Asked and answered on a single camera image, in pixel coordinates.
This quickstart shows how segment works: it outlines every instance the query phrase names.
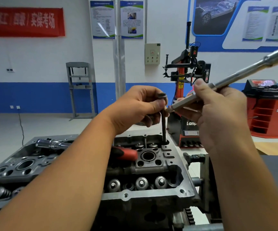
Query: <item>red banner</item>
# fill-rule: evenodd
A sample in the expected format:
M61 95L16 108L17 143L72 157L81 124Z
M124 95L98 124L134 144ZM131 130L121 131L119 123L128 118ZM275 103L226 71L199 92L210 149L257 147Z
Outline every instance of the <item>red banner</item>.
M63 8L0 8L0 37L65 36Z

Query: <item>ratchet wrench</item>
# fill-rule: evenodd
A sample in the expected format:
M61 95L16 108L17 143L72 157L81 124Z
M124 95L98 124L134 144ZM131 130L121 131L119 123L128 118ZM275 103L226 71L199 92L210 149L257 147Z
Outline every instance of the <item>ratchet wrench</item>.
M243 79L245 77L248 77L249 75L252 75L262 69L272 67L278 65L278 50L272 52L271 54L268 54L267 56L264 56L264 58L244 69L241 69L234 74L224 78L223 80L217 82L217 83L209 83L208 86L214 90L217 91L221 88L224 88L240 79ZM186 97L185 99L174 103L169 108L166 109L168 113L171 113L177 109L180 109L182 107L185 107L187 105L190 105L196 101L200 101L200 98L197 97L195 94L191 95L189 97Z

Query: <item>electrical panel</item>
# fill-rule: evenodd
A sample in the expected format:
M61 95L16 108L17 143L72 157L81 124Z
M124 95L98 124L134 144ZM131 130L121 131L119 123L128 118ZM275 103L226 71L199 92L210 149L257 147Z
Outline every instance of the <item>electrical panel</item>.
M160 64L160 44L145 44L145 64L159 65Z

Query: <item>car image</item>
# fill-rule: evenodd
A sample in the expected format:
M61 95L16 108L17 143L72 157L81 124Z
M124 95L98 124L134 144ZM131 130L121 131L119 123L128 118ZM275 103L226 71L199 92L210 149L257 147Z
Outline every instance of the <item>car image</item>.
M196 21L199 21L202 26L207 26L211 19L235 11L237 3L238 0L223 0L216 5L199 4L195 8Z

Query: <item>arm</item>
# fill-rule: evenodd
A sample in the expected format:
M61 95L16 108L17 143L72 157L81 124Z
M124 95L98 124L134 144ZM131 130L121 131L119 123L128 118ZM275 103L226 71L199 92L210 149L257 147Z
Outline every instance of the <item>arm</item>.
M204 106L179 113L199 126L213 163L224 229L278 230L278 189L250 135L245 96L233 88L216 93L201 79L194 90Z
M134 86L96 116L54 163L0 211L0 230L89 230L102 196L114 137L132 124L160 121L155 87Z

